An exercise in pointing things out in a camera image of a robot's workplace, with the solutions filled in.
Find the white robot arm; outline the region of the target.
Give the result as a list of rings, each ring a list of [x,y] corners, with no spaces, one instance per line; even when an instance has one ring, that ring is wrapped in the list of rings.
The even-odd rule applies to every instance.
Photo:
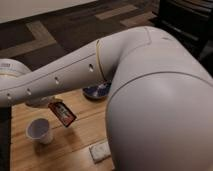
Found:
[[[99,38],[35,71],[0,59],[0,107],[103,82],[116,171],[213,170],[213,77],[156,27]]]

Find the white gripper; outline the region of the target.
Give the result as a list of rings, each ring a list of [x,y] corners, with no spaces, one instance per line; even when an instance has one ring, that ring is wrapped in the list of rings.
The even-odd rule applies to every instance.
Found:
[[[34,107],[34,108],[47,107],[48,104],[52,102],[54,99],[55,99],[54,96],[47,96],[47,97],[26,101],[25,104],[29,107]]]

